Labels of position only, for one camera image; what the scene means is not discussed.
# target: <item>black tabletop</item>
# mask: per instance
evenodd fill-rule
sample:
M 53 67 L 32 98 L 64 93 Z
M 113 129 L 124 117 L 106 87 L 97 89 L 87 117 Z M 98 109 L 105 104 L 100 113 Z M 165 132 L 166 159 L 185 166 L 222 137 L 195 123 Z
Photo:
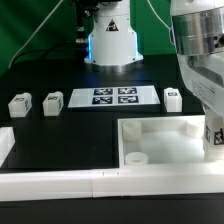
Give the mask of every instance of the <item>black tabletop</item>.
M 68 108 L 74 88 L 145 85 L 155 86 L 160 105 Z M 180 90 L 182 113 L 166 112 L 167 87 Z M 55 91 L 63 92 L 64 108 L 59 117 L 44 117 L 42 102 Z M 11 119 L 7 105 L 24 92 L 32 95 L 32 109 Z M 202 113 L 175 55 L 145 56 L 143 66 L 120 74 L 86 70 L 81 59 L 21 62 L 0 77 L 0 127 L 13 127 L 16 138 L 0 172 L 119 167 L 117 119 Z M 222 194 L 1 202 L 0 223 L 223 223 L 223 207 Z

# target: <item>fiducial marker sheet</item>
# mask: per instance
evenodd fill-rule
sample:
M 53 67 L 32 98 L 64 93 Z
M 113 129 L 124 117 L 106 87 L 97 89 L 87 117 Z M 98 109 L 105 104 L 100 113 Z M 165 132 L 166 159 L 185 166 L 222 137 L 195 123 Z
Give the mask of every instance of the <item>fiducial marker sheet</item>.
M 74 89 L 69 108 L 160 104 L 154 86 Z

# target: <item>triangular label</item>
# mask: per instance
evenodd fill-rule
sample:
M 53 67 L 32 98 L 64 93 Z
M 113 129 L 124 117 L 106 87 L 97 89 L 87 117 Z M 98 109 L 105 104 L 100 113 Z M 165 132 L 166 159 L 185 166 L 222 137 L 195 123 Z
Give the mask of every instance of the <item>triangular label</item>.
M 110 21 L 106 31 L 119 31 L 113 19 Z

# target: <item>white cube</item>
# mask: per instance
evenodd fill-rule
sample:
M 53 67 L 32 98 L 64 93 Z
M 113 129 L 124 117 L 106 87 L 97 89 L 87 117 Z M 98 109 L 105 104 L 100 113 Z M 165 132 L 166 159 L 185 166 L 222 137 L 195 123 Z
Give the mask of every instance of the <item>white cube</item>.
M 43 102 L 44 116 L 58 116 L 64 106 L 61 92 L 49 93 Z
M 25 117 L 32 107 L 29 93 L 17 94 L 8 104 L 10 117 Z
M 167 112 L 182 112 L 182 97 L 178 89 L 165 89 L 164 103 Z

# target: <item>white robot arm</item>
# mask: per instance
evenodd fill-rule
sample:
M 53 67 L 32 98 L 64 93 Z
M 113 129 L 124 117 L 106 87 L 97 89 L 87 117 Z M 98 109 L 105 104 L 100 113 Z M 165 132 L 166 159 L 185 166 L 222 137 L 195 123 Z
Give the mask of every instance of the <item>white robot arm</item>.
M 183 81 L 205 108 L 205 154 L 224 159 L 224 1 L 172 0 L 171 16 Z
M 93 14 L 87 67 L 100 72 L 124 72 L 142 62 L 137 34 L 131 28 L 130 0 L 79 0 L 84 14 Z

